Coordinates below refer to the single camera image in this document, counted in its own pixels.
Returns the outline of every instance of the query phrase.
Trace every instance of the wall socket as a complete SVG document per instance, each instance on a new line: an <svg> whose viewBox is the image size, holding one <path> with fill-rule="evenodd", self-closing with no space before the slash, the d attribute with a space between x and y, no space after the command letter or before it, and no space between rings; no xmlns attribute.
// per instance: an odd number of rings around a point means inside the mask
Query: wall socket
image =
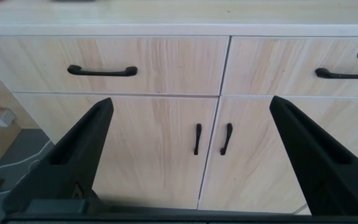
<svg viewBox="0 0 358 224"><path fill-rule="evenodd" d="M9 108L2 108L0 110L0 126L9 127L12 122L15 120L15 114Z"/></svg>

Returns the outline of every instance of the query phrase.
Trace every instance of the drawer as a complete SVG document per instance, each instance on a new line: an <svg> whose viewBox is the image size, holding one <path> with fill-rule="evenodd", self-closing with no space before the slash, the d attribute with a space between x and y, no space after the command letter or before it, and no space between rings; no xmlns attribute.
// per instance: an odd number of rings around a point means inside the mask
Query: drawer
<svg viewBox="0 0 358 224"><path fill-rule="evenodd" d="M225 95L358 96L358 79L314 72L358 74L358 38L234 37L229 52Z"/></svg>
<svg viewBox="0 0 358 224"><path fill-rule="evenodd" d="M217 95L228 37L0 37L0 79L12 91ZM130 77L67 71L122 72Z"/></svg>

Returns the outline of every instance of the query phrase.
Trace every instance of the floor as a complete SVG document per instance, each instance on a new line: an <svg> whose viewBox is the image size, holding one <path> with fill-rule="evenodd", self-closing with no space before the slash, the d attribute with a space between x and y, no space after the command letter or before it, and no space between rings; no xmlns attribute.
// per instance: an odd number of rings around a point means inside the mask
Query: floor
<svg viewBox="0 0 358 224"><path fill-rule="evenodd" d="M6 151L0 160L0 179L4 179L0 188L0 220L5 215L1 205L7 191L11 190L32 166L36 165L34 161L43 158L52 147L53 143L49 141L49 138L41 129L23 129Z"/></svg>

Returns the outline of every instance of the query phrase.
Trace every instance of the black handle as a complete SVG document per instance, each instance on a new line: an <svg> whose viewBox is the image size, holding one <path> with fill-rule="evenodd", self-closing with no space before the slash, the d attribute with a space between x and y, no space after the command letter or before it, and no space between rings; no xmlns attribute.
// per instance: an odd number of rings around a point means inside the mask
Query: black handle
<svg viewBox="0 0 358 224"><path fill-rule="evenodd" d="M221 148L221 155L224 156L227 151L227 145L229 145L231 133L233 132L233 125L231 123L227 124L227 133L226 133L226 142L224 143L223 148Z"/></svg>
<svg viewBox="0 0 358 224"><path fill-rule="evenodd" d="M201 127L201 124L197 124L196 126L196 147L194 148L194 155L198 155L198 144L200 143L200 137L201 137L201 131L203 128Z"/></svg>
<svg viewBox="0 0 358 224"><path fill-rule="evenodd" d="M73 75L89 75L89 76L111 76L111 77L131 77L137 74L137 67L127 67L123 72L89 72L81 71L81 66L70 65L67 68L68 73Z"/></svg>
<svg viewBox="0 0 358 224"><path fill-rule="evenodd" d="M327 68L317 68L316 75L320 78L358 79L358 75L335 74L331 73Z"/></svg>

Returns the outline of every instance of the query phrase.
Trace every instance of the cabinet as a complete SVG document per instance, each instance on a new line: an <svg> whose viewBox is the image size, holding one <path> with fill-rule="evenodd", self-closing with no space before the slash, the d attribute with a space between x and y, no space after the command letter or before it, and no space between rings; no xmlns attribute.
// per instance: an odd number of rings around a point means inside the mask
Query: cabinet
<svg viewBox="0 0 358 224"><path fill-rule="evenodd" d="M0 37L12 91L218 95L229 37ZM131 77L79 76L69 65Z"/></svg>
<svg viewBox="0 0 358 224"><path fill-rule="evenodd" d="M56 143L97 101L109 96L15 97ZM112 96L114 114L93 189L115 205L196 208L216 98ZM194 155L196 124L202 125Z"/></svg>
<svg viewBox="0 0 358 224"><path fill-rule="evenodd" d="M306 203L269 111L271 97L222 97L199 209L291 213ZM287 97L358 157L358 99ZM226 125L233 126L221 156Z"/></svg>
<svg viewBox="0 0 358 224"><path fill-rule="evenodd" d="M224 95L358 96L358 79L314 72L358 74L358 38L233 37L229 52Z"/></svg>

